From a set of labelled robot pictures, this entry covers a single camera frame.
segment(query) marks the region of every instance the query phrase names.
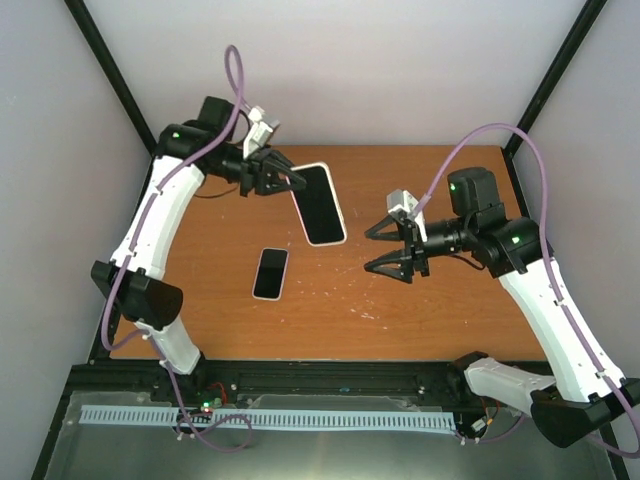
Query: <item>white smartphone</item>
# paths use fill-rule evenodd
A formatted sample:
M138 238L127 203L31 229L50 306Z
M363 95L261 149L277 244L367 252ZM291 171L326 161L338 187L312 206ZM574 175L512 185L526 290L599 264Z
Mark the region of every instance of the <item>white smartphone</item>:
M346 242L347 229L327 164L310 163L291 170L307 181L303 190L291 195L309 244L322 247Z
M260 254L253 297L260 300L280 300L289 252L281 248L265 248Z

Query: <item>black metal frame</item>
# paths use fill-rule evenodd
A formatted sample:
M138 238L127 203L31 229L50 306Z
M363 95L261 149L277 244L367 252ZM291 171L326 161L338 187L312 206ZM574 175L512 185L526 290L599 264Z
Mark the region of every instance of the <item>black metal frame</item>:
M550 98L555 86L577 52L589 29L597 19L606 0L587 0L576 21L560 47L540 86L529 102L518 123L529 132L535 120ZM136 101L129 90L118 66L111 56L98 27L83 0L65 0L69 12L82 31L89 47L100 63L111 86L122 103L131 123L136 129L145 148L151 154L156 141ZM514 166L514 159L522 140L513 135L502 148L507 171L516 194L522 215L528 215L524 194ZM145 185L149 180L149 169ZM115 335L120 315L113 311L110 317L109 334ZM549 373L546 362L512 362L523 369L541 374ZM212 378L226 385L234 384L232 400L239 394L327 394L327 395L368 395L407 398L424 406L438 406L444 411L460 415L482 413L482 407L473 397L458 398L452 395L448 377L449 364L446 362L244 362L213 361L204 362L205 370ZM114 360L102 348L97 332L86 365L76 365L71 369L64 392L42 448L33 479L44 478L49 460L55 447L62 420L70 396L77 391L132 391L149 392L152 399L172 401L166 372L155 360ZM197 405L199 398L185 398L187 404ZM601 429L603 438L615 444L610 426ZM628 479L624 462L620 457L610 455L614 473L618 479Z

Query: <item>phone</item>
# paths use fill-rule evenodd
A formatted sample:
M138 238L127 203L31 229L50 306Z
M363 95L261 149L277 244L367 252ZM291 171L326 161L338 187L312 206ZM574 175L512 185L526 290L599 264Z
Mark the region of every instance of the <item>phone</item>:
M347 240L347 229L326 163L310 163L291 170L304 177L307 186L291 192L307 241L314 247L338 245Z
M253 297L260 300L280 300L289 252L281 248L265 248L260 254Z

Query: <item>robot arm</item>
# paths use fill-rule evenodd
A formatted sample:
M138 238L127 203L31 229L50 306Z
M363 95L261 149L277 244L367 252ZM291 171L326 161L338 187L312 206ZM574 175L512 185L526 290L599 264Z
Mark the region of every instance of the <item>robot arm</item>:
M604 372L590 360L549 285L543 263L538 225L529 218L507 220L495 177L484 168L448 176L456 218L424 223L422 214L410 218L417 200L408 192L387 197L389 215L365 233L376 240L404 242L404 248L365 264L365 270L412 283L414 272L429 275L428 258L471 252L509 292L551 366L553 376L534 375L475 352L453 362L462 385L478 396L500 402L532 416L539 430L555 445L567 447L622 412L602 378L612 379L633 405L640 401L640 381L625 378L603 351L567 292L554 258L562 304L573 314ZM381 232L394 224L397 232Z
M124 240L109 263L96 261L91 271L107 297L118 271L126 264L116 307L125 319L154 338L173 370L182 375L194 370L201 354L179 314L182 291L162 280L171 243L196 190L206 175L239 183L242 196L252 190L258 195L271 195L306 186L304 178L291 171L289 160L266 147L278 123L270 121L259 107L249 115L252 125L244 147L222 143L162 184L185 158L217 136L232 108L225 100L208 97L197 120L170 125L162 132L151 178Z

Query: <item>wooden tabletop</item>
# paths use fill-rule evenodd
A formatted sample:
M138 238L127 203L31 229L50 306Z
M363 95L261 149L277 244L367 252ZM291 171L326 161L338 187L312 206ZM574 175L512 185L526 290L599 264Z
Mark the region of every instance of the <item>wooden tabletop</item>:
M297 146L280 150L296 165L326 162L348 239L316 248L306 240L289 194L194 198L173 242L164 280L184 291L187 331L207 358L441 360L482 350L503 360L542 359L542 350L511 297L488 272L435 258L431 276L412 285L363 270L400 244L366 240L386 215L396 188L420 197L451 147ZM498 147L466 147L452 170L492 170L510 218L519 216ZM210 177L200 194L228 189ZM427 222L453 217L446 181L425 210ZM286 248L282 298L251 291L260 252ZM122 321L118 338L131 330ZM152 357L141 339L116 357Z

